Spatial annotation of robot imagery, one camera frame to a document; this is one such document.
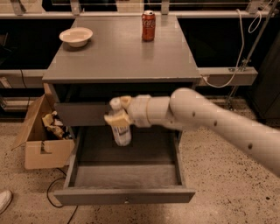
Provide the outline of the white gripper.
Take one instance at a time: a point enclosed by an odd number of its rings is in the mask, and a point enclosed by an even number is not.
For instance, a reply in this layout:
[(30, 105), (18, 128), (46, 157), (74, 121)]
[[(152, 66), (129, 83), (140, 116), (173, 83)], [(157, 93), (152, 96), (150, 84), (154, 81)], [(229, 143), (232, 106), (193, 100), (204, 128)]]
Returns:
[(151, 124), (147, 116), (147, 106), (150, 98), (149, 95), (121, 96), (122, 107), (127, 109), (128, 114), (121, 110), (111, 115), (105, 115), (105, 122), (110, 126), (116, 127), (126, 127), (133, 123), (138, 128), (149, 128)]

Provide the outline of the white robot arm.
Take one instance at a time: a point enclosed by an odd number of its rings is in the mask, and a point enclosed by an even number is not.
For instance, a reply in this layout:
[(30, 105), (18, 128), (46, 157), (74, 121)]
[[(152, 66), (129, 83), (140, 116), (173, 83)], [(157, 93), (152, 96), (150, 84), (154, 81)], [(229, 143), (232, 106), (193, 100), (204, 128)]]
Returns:
[(260, 165), (280, 176), (280, 131), (237, 115), (209, 101), (190, 88), (170, 96), (122, 96), (118, 112), (104, 116), (112, 127), (160, 125), (170, 130), (204, 126), (214, 131)]

